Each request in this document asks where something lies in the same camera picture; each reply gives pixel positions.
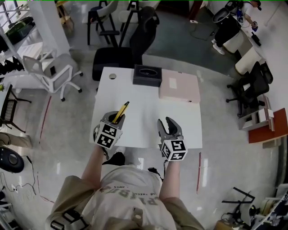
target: shoe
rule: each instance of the shoe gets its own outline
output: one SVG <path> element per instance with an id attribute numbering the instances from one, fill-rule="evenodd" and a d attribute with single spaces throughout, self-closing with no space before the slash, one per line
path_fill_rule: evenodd
<path id="1" fill-rule="evenodd" d="M 218 51 L 218 53 L 224 55 L 224 50 L 222 47 L 218 47 L 216 44 L 213 45 L 213 48 Z"/>
<path id="2" fill-rule="evenodd" d="M 125 148 L 125 147 L 119 146 L 119 147 L 116 149 L 115 153 L 122 153 L 122 154 L 124 155 L 125 151 L 126 151 L 126 148 Z"/>

